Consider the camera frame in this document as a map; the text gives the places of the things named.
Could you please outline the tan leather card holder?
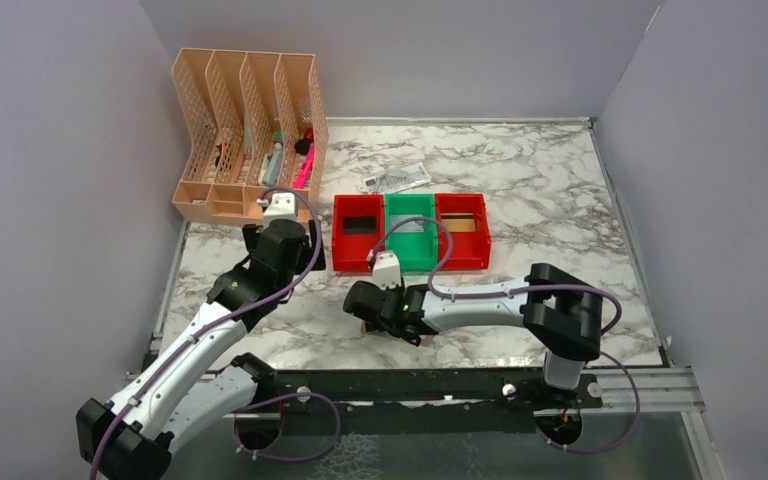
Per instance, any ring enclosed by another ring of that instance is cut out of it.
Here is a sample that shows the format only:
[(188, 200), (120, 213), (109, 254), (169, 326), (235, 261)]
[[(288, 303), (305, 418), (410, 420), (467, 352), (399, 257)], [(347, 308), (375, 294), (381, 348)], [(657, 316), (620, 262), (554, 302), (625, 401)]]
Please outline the tan leather card holder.
[[(390, 338), (390, 339), (394, 339), (395, 338), (394, 336), (390, 335), (389, 333), (387, 333), (387, 332), (385, 332), (383, 330), (376, 329), (373, 325), (371, 325), (371, 324), (369, 324), (367, 322), (362, 322), (361, 323), (360, 332), (362, 334), (364, 334), (364, 335), (372, 335), (372, 336), (377, 336), (377, 337), (381, 337), (381, 338)], [(433, 335), (421, 336), (419, 342), (416, 343), (416, 346), (422, 346), (422, 347), (430, 346), (430, 345), (433, 344), (433, 342), (434, 342), (434, 336)]]

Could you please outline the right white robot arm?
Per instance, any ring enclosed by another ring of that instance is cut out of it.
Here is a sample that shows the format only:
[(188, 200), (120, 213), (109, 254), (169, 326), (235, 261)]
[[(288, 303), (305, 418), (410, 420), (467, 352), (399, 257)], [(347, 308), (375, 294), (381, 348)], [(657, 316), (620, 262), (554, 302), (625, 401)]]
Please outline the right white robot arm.
[(531, 266), (521, 280), (467, 287), (390, 288), (357, 281), (343, 311), (372, 331), (419, 345), (432, 335), (467, 327), (528, 330), (548, 350), (544, 383), (572, 391), (585, 365), (599, 358), (606, 294), (547, 263)]

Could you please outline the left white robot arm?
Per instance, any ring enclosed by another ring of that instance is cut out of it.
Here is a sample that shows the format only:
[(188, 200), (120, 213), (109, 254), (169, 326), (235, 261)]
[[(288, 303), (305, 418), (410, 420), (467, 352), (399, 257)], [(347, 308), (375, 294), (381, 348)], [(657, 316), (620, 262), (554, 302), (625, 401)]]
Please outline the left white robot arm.
[(159, 479), (173, 456), (223, 415), (275, 400), (276, 371), (235, 357), (211, 381), (213, 363), (325, 267), (321, 223), (276, 219), (254, 227), (247, 256), (219, 275), (186, 329), (133, 381), (76, 414), (79, 452), (92, 479)]

